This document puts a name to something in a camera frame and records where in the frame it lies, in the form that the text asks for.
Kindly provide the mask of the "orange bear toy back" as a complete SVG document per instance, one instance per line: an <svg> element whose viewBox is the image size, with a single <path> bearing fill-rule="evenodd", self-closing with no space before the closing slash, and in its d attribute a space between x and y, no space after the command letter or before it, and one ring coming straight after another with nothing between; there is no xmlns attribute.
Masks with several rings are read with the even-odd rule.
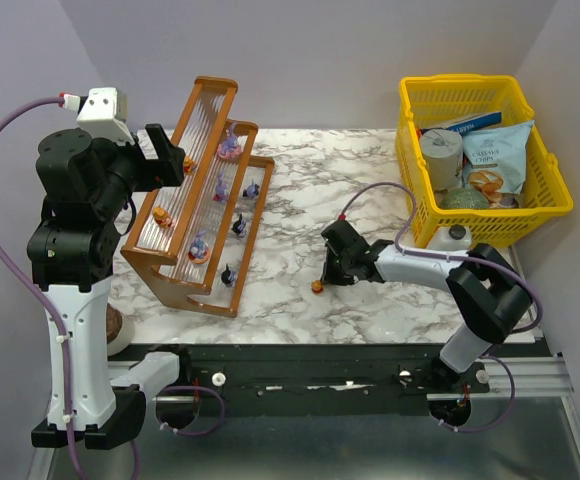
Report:
<svg viewBox="0 0 580 480"><path fill-rule="evenodd" d="M185 156L183 161L183 171L185 175L191 175L195 172L197 168L196 162L188 155Z"/></svg>

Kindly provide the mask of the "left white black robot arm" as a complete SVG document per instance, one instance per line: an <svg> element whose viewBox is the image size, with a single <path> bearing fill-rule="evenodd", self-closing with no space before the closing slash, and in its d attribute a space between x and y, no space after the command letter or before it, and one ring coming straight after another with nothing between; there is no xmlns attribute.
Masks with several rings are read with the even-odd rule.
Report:
<svg viewBox="0 0 580 480"><path fill-rule="evenodd" d="M52 133L38 146L45 198L27 255L48 317L53 397L31 433L36 447L75 440L111 450L130 442L142 430L148 402L180 375L178 355L165 351L147 354L115 379L108 371L106 313L122 236L115 220L133 193L183 181L184 151L161 125L146 131L154 159L136 139L116 143L80 128Z"/></svg>

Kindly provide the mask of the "orange bear toy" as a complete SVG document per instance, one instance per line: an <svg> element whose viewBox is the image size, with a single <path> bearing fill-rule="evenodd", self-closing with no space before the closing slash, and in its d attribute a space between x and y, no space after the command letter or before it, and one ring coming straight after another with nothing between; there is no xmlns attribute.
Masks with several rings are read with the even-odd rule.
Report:
<svg viewBox="0 0 580 480"><path fill-rule="evenodd" d="M173 219L169 212L161 206L156 206L153 208L152 217L154 222L161 229L169 229L173 225Z"/></svg>
<svg viewBox="0 0 580 480"><path fill-rule="evenodd" d="M183 171L185 175L191 175L195 172L197 168L196 162L188 155L185 156L183 161Z"/></svg>
<svg viewBox="0 0 580 480"><path fill-rule="evenodd" d="M324 291L324 285L321 280L315 280L311 283L311 290L314 294L321 294Z"/></svg>

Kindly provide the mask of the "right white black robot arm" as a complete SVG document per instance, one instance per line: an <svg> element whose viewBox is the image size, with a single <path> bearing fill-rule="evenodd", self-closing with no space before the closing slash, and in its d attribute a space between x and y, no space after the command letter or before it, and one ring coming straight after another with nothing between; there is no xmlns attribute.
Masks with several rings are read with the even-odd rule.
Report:
<svg viewBox="0 0 580 480"><path fill-rule="evenodd" d="M503 343L533 304L523 279L487 244L455 251L405 248L390 240L370 244L343 218L321 236L325 285L395 282L452 295L464 324L442 347L435 365L448 377L463 374L492 346Z"/></svg>

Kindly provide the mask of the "black hat donkey toy back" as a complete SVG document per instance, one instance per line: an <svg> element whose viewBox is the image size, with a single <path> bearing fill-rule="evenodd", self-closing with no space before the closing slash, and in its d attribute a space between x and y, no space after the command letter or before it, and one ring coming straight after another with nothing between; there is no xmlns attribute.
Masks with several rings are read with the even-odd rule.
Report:
<svg viewBox="0 0 580 480"><path fill-rule="evenodd" d="M246 235L247 221L242 214L239 214L237 220L232 224L231 231L237 238L243 238Z"/></svg>

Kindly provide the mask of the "black hat donkey toy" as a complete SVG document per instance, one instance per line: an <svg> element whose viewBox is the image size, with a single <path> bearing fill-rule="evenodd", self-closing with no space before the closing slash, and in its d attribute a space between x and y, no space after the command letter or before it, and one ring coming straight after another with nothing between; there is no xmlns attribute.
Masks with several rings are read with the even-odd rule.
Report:
<svg viewBox="0 0 580 480"><path fill-rule="evenodd" d="M243 238L246 235L247 221L242 214L239 214L237 220L232 224L231 231L237 238Z"/></svg>
<svg viewBox="0 0 580 480"><path fill-rule="evenodd" d="M220 280L224 286L227 288L232 288L236 284L237 280L236 270L227 264L221 273Z"/></svg>

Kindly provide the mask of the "purple donkey red base toy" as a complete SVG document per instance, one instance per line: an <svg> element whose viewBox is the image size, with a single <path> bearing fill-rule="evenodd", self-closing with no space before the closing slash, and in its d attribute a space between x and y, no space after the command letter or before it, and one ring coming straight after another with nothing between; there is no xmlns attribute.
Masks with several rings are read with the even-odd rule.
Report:
<svg viewBox="0 0 580 480"><path fill-rule="evenodd" d="M228 183L226 181L224 172L220 171L217 176L217 183L215 186L213 200L221 204L225 204L228 201L228 198L229 198Z"/></svg>

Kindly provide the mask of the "black hat donkey toy front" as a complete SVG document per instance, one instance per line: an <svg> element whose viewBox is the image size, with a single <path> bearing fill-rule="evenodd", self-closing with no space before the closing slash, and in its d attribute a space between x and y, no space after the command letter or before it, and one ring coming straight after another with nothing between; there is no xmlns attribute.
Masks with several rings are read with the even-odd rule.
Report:
<svg viewBox="0 0 580 480"><path fill-rule="evenodd" d="M232 288L236 284L237 280L236 270L227 264L221 273L220 280L224 286L227 288Z"/></svg>

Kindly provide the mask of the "yellow plastic basket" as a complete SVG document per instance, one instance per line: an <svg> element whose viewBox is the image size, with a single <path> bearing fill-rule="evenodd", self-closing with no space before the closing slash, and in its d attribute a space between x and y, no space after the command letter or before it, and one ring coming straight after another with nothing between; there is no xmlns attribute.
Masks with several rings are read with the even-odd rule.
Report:
<svg viewBox="0 0 580 480"><path fill-rule="evenodd" d="M509 247L574 203L511 76L405 77L396 153L418 247L461 224L475 242Z"/></svg>

